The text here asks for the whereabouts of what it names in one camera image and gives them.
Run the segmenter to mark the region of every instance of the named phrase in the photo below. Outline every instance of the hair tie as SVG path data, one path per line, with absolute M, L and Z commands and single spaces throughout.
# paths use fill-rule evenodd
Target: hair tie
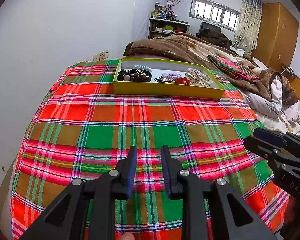
M 139 69 L 143 69 L 146 71 L 149 71 L 150 73 L 152 72 L 152 69 L 147 67 L 147 66 L 142 66 L 142 65 L 134 65 L 133 68 L 139 68 Z
M 154 79 L 155 81 L 159 82 L 159 83 L 173 83 L 174 82 L 174 79 L 167 79 L 167 78 L 163 78 L 162 76 L 159 77 L 159 78 L 155 78 Z
M 163 73 L 162 77 L 166 79 L 178 79 L 181 78 L 181 75 L 176 73 Z

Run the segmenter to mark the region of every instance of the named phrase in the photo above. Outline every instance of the hair clip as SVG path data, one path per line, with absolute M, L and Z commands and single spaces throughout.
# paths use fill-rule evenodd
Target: hair clip
M 118 72 L 118 77 L 117 77 L 117 81 L 129 81 L 131 78 L 131 76 L 129 75 L 129 72 L 124 70 L 124 69 L 121 69 L 119 72 Z
M 138 68 L 134 68 L 132 70 L 128 70 L 129 75 L 131 77 L 131 81 L 140 81 L 140 82 L 150 82 L 151 81 L 151 73 L 147 70 L 141 70 Z
M 176 73 L 163 73 L 162 77 L 166 79 L 178 79 L 181 78 L 181 75 Z
M 147 66 L 134 65 L 133 67 L 134 67 L 134 68 L 139 68 L 139 69 L 143 69 L 143 70 L 149 71 L 150 73 L 152 72 L 152 69 L 149 68 L 149 67 L 147 67 Z
M 191 85 L 210 87 L 210 85 L 213 83 L 212 79 L 209 76 L 203 74 L 197 69 L 188 68 L 187 71 L 189 73 L 186 73 L 186 77 L 190 79 Z

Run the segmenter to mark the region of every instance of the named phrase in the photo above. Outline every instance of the yellow box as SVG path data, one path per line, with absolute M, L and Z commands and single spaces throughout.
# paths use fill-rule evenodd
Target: yellow box
M 213 83 L 211 87 L 206 88 L 171 83 L 117 81 L 118 72 L 122 68 L 125 70 L 133 69 L 134 65 L 146 65 L 155 71 L 161 72 L 162 70 L 187 72 L 187 68 L 195 68 L 208 75 Z M 158 95 L 220 99 L 225 91 L 220 82 L 202 65 L 152 58 L 121 58 L 113 83 L 115 95 Z

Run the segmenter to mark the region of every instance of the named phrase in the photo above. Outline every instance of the plaid cloth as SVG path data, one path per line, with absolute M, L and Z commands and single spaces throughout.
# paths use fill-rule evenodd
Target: plaid cloth
M 228 181 L 275 230 L 289 196 L 272 183 L 266 161 L 243 147 L 243 139 L 261 124 L 235 87 L 212 72 L 226 89 L 221 100 L 118 96 L 112 82 L 117 63 L 81 62 L 68 68 L 42 101 L 17 158 L 14 239 L 68 183 L 113 169 L 131 145 L 138 148 L 134 193 L 128 201 L 116 201 L 116 237 L 132 232 L 140 240 L 180 239 L 182 201 L 169 200 L 164 191 L 164 144 L 201 178 Z
M 250 82 L 257 82 L 258 77 L 252 72 L 252 70 L 246 66 L 239 63 L 232 62 L 228 59 L 208 55 L 208 60 L 212 62 L 218 69 L 220 69 L 225 74 L 229 75 L 233 79 L 244 79 Z

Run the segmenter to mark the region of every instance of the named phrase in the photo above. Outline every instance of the metal screw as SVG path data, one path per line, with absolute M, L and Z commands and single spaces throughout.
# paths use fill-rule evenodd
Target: metal screw
M 119 174 L 119 171 L 117 171 L 117 170 L 111 170 L 111 171 L 109 171 L 109 175 L 110 176 L 117 176 Z
M 217 183 L 220 185 L 220 186 L 223 186 L 226 184 L 226 180 L 225 179 L 217 179 Z
M 190 172 L 188 170 L 181 170 L 179 173 L 181 176 L 185 176 L 185 177 L 190 174 Z
M 81 183 L 82 183 L 82 180 L 79 179 L 79 178 L 74 179 L 74 180 L 72 181 L 72 184 L 75 185 L 75 186 L 78 186 L 78 185 L 80 185 Z

